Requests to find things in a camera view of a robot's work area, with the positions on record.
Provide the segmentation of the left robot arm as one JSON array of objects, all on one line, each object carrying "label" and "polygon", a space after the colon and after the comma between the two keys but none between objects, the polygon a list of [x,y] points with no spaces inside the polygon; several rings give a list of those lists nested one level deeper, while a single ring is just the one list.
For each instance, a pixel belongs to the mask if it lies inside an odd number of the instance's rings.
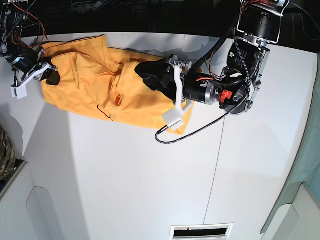
[{"label": "left robot arm", "polygon": [[238,115],[250,110],[260,90],[261,79],[270,50],[280,38],[287,0],[243,0],[238,20],[227,31],[233,36],[226,66],[221,74],[212,70],[200,72],[202,65],[211,66],[214,54],[225,43],[221,37],[212,49],[197,62],[181,61],[176,55],[136,66],[135,72],[152,91],[172,100],[206,105],[219,103],[222,110]]}]

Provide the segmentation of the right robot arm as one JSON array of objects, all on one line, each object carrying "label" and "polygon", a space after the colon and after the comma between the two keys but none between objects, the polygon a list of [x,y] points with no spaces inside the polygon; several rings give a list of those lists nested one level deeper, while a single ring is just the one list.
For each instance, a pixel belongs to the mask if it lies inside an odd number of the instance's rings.
[{"label": "right robot arm", "polygon": [[[13,87],[22,86],[29,80],[43,81],[56,86],[61,77],[58,67],[52,63],[50,57],[45,56],[43,40],[47,39],[46,30],[39,18],[31,13],[37,4],[34,0],[2,0],[0,2],[0,56],[11,66],[14,72]],[[23,30],[30,26],[38,26],[39,33],[34,43],[26,44],[22,40]]]}]

